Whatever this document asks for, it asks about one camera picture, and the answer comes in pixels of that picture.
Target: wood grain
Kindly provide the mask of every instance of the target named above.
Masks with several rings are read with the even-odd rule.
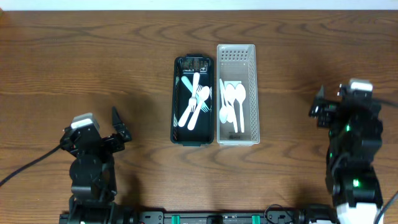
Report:
[[[173,62],[216,58],[218,44],[255,44],[261,143],[189,148],[170,142]],[[327,130],[307,117],[320,85],[351,77],[398,101],[398,12],[6,12],[0,19],[0,179],[58,144],[76,115],[103,136],[116,106],[133,142],[115,154],[117,202],[173,210],[263,210],[331,203]],[[374,166],[397,190],[398,110],[384,106]],[[0,189],[0,223],[58,223],[72,156],[58,151]],[[391,207],[385,223],[398,223]]]

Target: black tray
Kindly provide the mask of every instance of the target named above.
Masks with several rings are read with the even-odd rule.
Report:
[[[186,76],[192,83],[193,74],[200,73],[199,85],[211,87],[210,95],[205,103],[208,112],[200,111],[195,129],[190,131],[187,126],[193,113],[190,113],[184,127],[178,126],[178,121],[188,106],[191,91],[181,82]],[[214,139],[214,62],[213,59],[197,54],[187,54],[174,61],[173,105],[170,139],[175,144],[183,146],[200,146],[210,144]]]

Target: wooden table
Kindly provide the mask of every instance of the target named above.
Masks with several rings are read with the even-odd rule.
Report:
[[[261,142],[201,148],[170,142],[174,59],[218,44],[255,44]],[[327,130],[308,118],[322,84],[369,79],[398,102],[398,12],[6,12],[0,19],[0,179],[59,143],[93,112],[103,136],[111,107],[133,135],[115,154],[117,203],[173,210],[264,210],[331,204]],[[398,110],[383,106],[374,166],[384,201],[398,186]],[[74,158],[59,150],[0,189],[1,223],[58,223]],[[398,206],[386,223],[398,223]]]

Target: green clip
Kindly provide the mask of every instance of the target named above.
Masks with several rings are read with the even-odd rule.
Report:
[[[180,216],[172,215],[172,224],[180,224]]]
[[[252,220],[252,224],[260,224],[261,223],[259,215],[252,215],[251,220]]]

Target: light blue fork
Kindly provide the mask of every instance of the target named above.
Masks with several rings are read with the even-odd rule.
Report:
[[[182,81],[182,83],[184,83],[184,85],[188,88],[188,90],[192,92],[193,87],[192,87],[191,81],[188,79],[188,77],[186,77],[186,76],[181,77],[181,81]],[[205,102],[203,102],[203,104],[201,105],[201,108],[200,108],[200,109],[201,109],[203,112],[205,112],[205,113],[210,111],[209,107],[207,107],[207,105],[206,105]]]

